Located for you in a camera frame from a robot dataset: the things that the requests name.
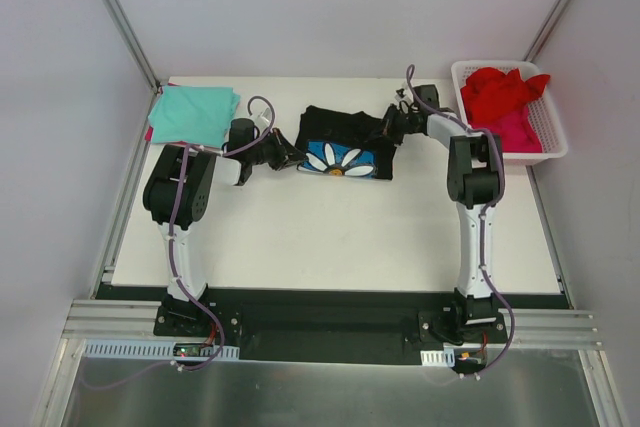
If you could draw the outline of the teal t-shirt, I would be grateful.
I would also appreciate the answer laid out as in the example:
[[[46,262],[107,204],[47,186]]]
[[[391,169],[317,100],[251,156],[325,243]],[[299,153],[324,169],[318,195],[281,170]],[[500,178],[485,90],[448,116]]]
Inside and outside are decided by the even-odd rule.
[[[240,103],[231,87],[175,85],[170,143],[219,148]]]

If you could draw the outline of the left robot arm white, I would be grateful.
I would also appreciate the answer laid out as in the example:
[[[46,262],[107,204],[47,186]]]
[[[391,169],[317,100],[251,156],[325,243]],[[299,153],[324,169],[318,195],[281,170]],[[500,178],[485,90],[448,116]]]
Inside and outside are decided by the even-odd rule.
[[[212,185],[242,186],[255,166],[266,164],[280,171],[305,160],[305,154],[279,129],[259,130],[248,118],[231,122],[219,153],[195,146],[162,148],[143,190],[143,206],[163,237],[169,270],[167,294],[171,300],[188,302],[176,317],[188,335],[202,335],[211,324],[210,310],[190,301],[200,300],[208,288],[191,237],[207,210]]]

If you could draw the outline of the black t-shirt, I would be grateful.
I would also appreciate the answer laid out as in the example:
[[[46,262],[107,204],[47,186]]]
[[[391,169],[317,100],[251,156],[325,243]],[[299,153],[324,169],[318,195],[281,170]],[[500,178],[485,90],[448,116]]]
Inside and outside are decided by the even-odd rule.
[[[383,122],[362,111],[344,113],[309,106],[300,116],[295,147],[305,173],[390,181],[396,145],[381,134]]]

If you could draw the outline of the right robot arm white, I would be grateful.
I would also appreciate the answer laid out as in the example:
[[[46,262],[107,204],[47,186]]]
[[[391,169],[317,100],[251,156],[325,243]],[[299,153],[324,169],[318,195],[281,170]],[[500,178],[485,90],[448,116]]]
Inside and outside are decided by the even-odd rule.
[[[503,157],[491,133],[468,126],[455,113],[421,98],[422,93],[438,94],[433,85],[398,89],[382,133],[396,144],[420,133],[448,151],[446,188],[457,208],[461,247],[450,329],[457,339],[469,342],[498,316],[491,260],[494,214],[505,190]]]

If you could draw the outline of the pink t-shirt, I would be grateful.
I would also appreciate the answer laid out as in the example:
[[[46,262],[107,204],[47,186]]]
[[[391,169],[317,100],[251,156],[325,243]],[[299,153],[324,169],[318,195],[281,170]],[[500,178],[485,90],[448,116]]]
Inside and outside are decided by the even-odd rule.
[[[159,96],[147,117],[147,130],[144,140],[153,144],[164,144],[170,142],[173,120],[173,100],[175,85],[169,83],[161,88]]]

